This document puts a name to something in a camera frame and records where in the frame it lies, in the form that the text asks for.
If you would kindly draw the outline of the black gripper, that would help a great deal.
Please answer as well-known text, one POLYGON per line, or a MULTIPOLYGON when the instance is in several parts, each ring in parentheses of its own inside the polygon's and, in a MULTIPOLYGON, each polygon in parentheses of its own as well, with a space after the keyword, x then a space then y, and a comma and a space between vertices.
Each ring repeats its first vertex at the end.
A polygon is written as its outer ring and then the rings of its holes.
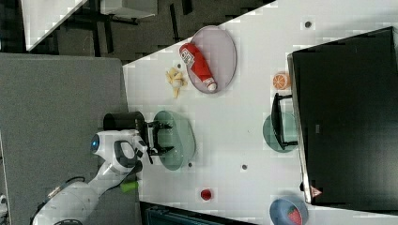
POLYGON ((172 127, 168 124, 164 124, 159 121, 145 123, 145 135, 146 142, 148 145, 148 154, 150 156, 163 156, 169 151, 173 150, 173 146, 159 147, 158 146, 158 131, 159 129, 171 129, 172 127))

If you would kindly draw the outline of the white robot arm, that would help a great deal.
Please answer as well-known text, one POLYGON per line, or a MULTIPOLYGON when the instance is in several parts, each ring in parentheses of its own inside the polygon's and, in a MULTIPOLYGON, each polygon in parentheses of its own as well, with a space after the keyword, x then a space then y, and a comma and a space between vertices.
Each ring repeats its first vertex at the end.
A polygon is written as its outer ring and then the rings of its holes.
POLYGON ((90 144, 93 154, 103 163, 97 175, 89 182, 66 183, 51 192, 30 225, 84 225, 99 203, 100 196, 108 189, 121 184, 140 163, 144 153, 159 151, 155 135, 160 129, 171 126, 151 122, 146 126, 149 140, 146 142, 136 129, 105 130, 94 135, 90 144))

